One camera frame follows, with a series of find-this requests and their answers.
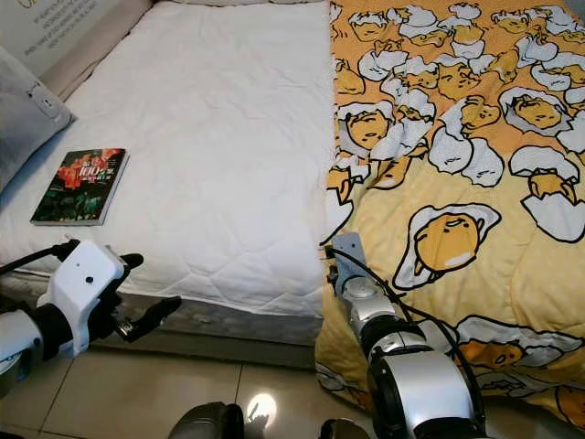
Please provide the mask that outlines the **grey robot left leg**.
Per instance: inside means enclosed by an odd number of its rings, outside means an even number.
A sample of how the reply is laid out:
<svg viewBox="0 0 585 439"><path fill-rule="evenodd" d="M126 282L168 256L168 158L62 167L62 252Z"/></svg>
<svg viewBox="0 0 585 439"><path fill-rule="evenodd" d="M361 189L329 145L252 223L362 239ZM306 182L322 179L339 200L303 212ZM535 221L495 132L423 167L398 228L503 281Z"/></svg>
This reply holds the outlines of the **grey robot left leg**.
<svg viewBox="0 0 585 439"><path fill-rule="evenodd" d="M237 404L201 404L176 422L167 439L245 439L245 419Z"/></svg>

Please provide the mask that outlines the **yellow cartoon egg blanket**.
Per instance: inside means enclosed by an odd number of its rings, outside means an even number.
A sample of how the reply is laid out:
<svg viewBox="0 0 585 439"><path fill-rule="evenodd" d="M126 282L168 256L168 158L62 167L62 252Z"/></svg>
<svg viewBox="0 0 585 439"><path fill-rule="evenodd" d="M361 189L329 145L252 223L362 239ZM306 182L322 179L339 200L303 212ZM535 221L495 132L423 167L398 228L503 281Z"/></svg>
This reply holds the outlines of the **yellow cartoon egg blanket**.
<svg viewBox="0 0 585 439"><path fill-rule="evenodd" d="M585 17L568 0L330 0L327 232L482 392L585 434Z"/></svg>

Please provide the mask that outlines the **grey velvet pillow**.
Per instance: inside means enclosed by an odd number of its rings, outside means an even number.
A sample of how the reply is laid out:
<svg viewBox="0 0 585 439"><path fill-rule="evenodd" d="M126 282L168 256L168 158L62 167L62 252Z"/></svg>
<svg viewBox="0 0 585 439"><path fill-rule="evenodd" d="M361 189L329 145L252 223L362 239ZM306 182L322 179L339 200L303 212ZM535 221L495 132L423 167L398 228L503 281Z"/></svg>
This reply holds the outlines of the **grey velvet pillow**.
<svg viewBox="0 0 585 439"><path fill-rule="evenodd" d="M5 48L0 49L1 188L9 187L28 158L74 120L56 93Z"/></svg>

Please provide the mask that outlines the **white printed wall poster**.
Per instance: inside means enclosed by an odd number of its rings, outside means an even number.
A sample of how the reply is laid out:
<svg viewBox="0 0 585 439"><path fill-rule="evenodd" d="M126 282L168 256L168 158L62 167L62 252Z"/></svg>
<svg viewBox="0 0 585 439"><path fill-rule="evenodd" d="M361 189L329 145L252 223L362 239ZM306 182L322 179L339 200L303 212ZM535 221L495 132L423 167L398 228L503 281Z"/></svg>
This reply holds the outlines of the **white printed wall poster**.
<svg viewBox="0 0 585 439"><path fill-rule="evenodd" d="M46 74L121 0L5 0L1 41L34 74Z"/></svg>

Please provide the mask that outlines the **dark cover paperback book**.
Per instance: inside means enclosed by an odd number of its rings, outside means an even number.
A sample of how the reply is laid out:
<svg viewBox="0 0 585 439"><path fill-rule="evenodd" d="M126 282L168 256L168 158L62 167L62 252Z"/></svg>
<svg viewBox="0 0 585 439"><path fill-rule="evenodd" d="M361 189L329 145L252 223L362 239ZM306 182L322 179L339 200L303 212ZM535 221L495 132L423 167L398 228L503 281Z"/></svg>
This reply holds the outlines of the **dark cover paperback book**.
<svg viewBox="0 0 585 439"><path fill-rule="evenodd" d="M30 222L38 226L100 226L126 159L125 149L67 152Z"/></svg>

